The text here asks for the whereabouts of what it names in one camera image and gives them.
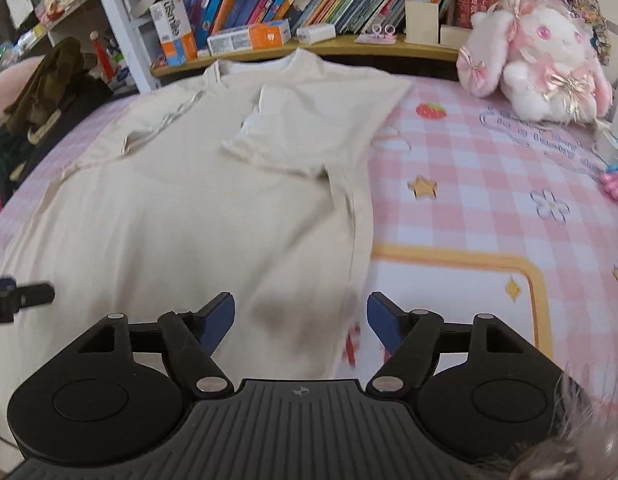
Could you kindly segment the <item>white orange toothpaste box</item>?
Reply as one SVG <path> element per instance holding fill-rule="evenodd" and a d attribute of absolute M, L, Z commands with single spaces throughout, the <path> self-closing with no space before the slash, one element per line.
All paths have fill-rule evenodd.
<path fill-rule="evenodd" d="M 213 56 L 281 48 L 291 39 L 288 20 L 257 23 L 222 30 L 207 38 Z"/>

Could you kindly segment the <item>white power strip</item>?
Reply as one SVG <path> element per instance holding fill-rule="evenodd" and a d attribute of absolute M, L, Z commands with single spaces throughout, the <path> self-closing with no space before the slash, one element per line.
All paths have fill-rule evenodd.
<path fill-rule="evenodd" d="M 608 166 L 618 166 L 618 116 L 614 122 L 597 121 L 594 152 Z"/>

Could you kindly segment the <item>pink white plush bunny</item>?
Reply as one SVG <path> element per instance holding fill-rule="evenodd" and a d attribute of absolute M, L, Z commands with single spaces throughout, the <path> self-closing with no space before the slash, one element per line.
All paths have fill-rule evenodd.
<path fill-rule="evenodd" d="M 472 96 L 501 90 L 524 122 L 587 125 L 610 110 L 592 29 L 563 0 L 500 0 L 471 22 L 457 70 Z"/>

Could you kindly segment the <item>white power adapter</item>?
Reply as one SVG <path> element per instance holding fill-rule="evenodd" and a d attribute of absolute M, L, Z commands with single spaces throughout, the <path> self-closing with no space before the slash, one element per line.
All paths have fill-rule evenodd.
<path fill-rule="evenodd" d="M 335 37 L 336 30 L 332 24 L 313 24 L 296 30 L 296 39 L 301 44 L 318 44 Z"/>

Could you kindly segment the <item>beige pen holder organizer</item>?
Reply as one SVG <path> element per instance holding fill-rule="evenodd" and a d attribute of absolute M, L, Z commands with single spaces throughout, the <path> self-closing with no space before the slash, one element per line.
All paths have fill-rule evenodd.
<path fill-rule="evenodd" d="M 440 25 L 437 3 L 427 0 L 405 2 L 405 42 L 423 46 L 460 49 L 471 35 L 471 29 Z"/>

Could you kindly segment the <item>olive green bag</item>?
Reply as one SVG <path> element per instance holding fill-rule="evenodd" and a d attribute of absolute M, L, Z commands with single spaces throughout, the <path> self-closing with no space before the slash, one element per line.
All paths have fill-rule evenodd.
<path fill-rule="evenodd" d="M 31 130 L 44 126 L 62 103 L 79 96 L 92 80 L 80 42 L 63 39 L 44 56 L 19 96 L 4 110 L 4 128 L 25 138 Z"/>

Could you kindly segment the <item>wooden white bookshelf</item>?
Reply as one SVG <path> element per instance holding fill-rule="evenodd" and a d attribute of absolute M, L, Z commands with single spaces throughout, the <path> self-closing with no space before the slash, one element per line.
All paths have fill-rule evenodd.
<path fill-rule="evenodd" d="M 126 0 L 100 0 L 114 36 L 120 44 L 126 64 L 138 87 L 138 92 L 154 91 L 169 78 L 185 77 L 189 73 L 205 70 L 216 59 L 207 52 L 179 66 L 158 65 L 157 58 L 163 53 L 149 13 L 132 18 L 126 8 Z M 424 73 L 430 67 L 441 70 L 452 66 L 458 58 L 458 50 L 440 44 L 409 44 L 398 38 L 396 44 L 358 44 L 355 35 L 337 36 L 317 44 L 301 44 L 296 39 L 288 40 L 282 47 L 256 51 L 225 53 L 228 60 L 237 62 L 262 62 L 284 58 L 296 49 L 305 49 L 324 56 L 336 63 L 372 66 L 396 74 Z"/>

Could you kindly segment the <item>pink checkered desk mat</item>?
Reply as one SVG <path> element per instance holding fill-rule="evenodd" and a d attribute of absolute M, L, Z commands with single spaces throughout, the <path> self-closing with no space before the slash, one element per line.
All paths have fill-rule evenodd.
<path fill-rule="evenodd" d="M 367 379 L 379 366 L 365 327 L 367 296 L 379 290 L 403 310 L 454 323 L 497 315 L 590 396 L 618 402 L 618 203 L 600 188 L 601 162 L 586 150 L 568 158 L 567 131 L 524 124 L 507 102 L 476 99 L 454 81 L 400 78 L 410 89 L 367 155 L 367 277 L 337 367 L 321 379 Z M 21 187 L 31 202 L 17 221 L 0 215 L 0 257 L 47 185 L 87 149 Z"/>

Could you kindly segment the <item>blue pink hand toy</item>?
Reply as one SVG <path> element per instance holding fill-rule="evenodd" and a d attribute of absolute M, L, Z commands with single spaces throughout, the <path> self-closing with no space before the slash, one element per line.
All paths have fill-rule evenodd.
<path fill-rule="evenodd" d="M 618 165 L 612 165 L 602 172 L 599 181 L 602 190 L 609 195 L 609 198 L 618 203 Z"/>

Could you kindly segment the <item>cream t-shirt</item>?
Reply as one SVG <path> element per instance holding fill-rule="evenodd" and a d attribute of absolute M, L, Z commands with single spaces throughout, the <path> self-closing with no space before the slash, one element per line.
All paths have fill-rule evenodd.
<path fill-rule="evenodd" d="M 215 354 L 232 380 L 332 376 L 370 263 L 367 155 L 409 89 L 298 50 L 135 99 L 3 249 L 0 274 L 56 297 L 0 326 L 0 416 L 104 315 L 152 321 L 219 292 L 236 301 Z"/>

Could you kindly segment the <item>usmile white orange box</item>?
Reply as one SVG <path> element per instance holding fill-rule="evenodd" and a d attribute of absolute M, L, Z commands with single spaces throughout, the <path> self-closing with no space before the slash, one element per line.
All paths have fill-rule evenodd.
<path fill-rule="evenodd" d="M 169 66 L 197 58 L 197 46 L 183 0 L 161 0 L 149 8 L 160 46 Z"/>

